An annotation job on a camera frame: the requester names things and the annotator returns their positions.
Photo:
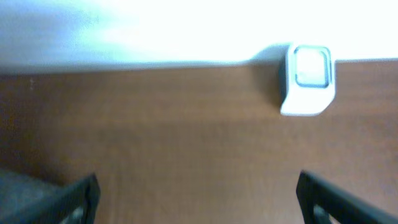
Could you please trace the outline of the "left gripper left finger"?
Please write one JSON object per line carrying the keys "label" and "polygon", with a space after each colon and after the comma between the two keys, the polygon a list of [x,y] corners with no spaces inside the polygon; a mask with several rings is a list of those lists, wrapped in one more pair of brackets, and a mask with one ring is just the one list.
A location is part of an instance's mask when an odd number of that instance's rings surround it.
{"label": "left gripper left finger", "polygon": [[94,174],[60,188],[52,195],[6,217],[1,223],[93,223],[100,199]]}

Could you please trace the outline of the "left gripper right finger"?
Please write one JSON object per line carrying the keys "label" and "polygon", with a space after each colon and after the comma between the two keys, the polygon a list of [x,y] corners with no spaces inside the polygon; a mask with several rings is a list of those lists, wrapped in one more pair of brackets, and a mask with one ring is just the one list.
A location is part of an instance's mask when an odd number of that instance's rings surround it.
{"label": "left gripper right finger", "polygon": [[374,207],[331,182],[307,171],[300,172],[296,195],[304,223],[397,223],[397,217]]}

